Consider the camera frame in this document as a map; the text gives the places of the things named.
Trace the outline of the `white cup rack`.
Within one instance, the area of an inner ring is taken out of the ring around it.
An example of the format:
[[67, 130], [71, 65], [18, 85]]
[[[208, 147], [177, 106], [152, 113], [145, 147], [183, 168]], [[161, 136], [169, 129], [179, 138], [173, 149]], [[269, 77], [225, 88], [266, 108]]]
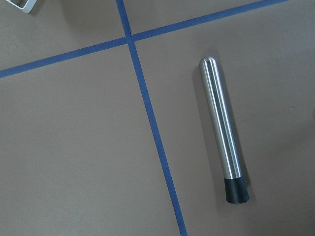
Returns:
[[37, 0], [6, 0], [6, 2], [24, 13], [30, 13]]

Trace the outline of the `steel muddler black tip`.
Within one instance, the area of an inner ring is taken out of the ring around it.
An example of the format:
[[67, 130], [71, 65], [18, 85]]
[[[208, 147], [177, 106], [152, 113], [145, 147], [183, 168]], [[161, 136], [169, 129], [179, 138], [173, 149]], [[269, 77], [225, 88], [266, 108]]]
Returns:
[[249, 200], [235, 145], [219, 67], [213, 57], [200, 61], [200, 70], [223, 171], [226, 201], [242, 204]]

